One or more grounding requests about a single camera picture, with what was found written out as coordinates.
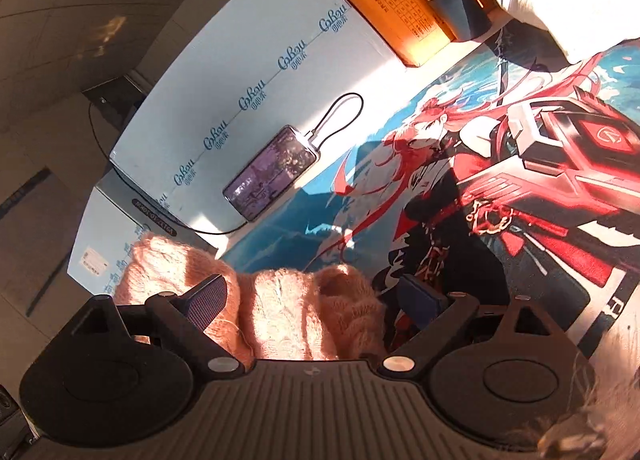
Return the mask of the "black smartphone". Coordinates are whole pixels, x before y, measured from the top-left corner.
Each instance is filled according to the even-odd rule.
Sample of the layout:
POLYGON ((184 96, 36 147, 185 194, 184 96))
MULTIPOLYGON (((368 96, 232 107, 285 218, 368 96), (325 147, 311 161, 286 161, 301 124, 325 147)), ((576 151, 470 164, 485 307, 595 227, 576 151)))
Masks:
POLYGON ((318 150, 308 139, 285 125, 222 194, 244 220, 254 222, 318 160, 318 150))

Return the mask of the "anime printed desk mat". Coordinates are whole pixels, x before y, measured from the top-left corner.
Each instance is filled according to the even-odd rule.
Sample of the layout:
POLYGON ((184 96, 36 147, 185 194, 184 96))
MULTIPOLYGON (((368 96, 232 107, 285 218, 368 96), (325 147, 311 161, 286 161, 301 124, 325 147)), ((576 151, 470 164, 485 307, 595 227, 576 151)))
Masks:
POLYGON ((581 64, 500 33, 227 252, 241 272, 344 262, 538 301, 594 362, 639 363, 639 45, 581 64))

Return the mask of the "light blue cardboard box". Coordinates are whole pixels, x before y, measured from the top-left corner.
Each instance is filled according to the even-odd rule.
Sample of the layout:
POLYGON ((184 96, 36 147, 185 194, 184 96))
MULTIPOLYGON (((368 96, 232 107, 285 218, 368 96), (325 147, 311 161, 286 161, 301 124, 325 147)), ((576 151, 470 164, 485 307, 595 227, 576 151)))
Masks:
POLYGON ((67 272, 91 294, 112 294, 131 262, 132 248, 152 232, 209 251, 196 232, 179 226, 135 186, 108 171, 82 214, 67 272))
POLYGON ((170 65, 111 153, 179 222, 230 232, 222 191, 285 125, 372 97, 400 61, 347 0, 230 0, 170 65))

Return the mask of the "pink knitted sweater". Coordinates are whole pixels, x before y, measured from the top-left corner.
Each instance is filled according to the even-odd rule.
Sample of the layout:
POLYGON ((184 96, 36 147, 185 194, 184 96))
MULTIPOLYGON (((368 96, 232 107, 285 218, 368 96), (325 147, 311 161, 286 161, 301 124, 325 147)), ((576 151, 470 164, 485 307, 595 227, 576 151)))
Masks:
POLYGON ((365 359, 377 366, 386 354, 385 306, 346 264, 243 274, 204 250, 147 234, 132 248, 114 301, 139 305, 163 291, 183 294, 215 275, 226 282, 227 301, 204 332, 245 367, 257 359, 365 359))

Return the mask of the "right light blue cardboard box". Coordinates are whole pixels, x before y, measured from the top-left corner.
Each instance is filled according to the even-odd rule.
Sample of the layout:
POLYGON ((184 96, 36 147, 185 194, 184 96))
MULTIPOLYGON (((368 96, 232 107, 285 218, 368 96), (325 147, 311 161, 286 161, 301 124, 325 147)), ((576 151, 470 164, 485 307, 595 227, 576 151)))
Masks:
POLYGON ((179 222, 230 232, 222 191, 285 125, 372 97, 400 61, 347 0, 230 0, 170 65, 111 153, 179 222))

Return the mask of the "left light blue cardboard box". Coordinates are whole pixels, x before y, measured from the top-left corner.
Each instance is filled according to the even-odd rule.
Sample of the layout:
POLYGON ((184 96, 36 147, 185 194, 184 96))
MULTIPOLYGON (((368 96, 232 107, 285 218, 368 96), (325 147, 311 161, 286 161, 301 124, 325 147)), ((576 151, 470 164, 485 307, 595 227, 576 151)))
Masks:
POLYGON ((135 186, 108 171, 82 214, 67 272, 91 294, 112 294, 131 262, 132 248, 152 232, 209 251, 196 232, 179 226, 135 186))

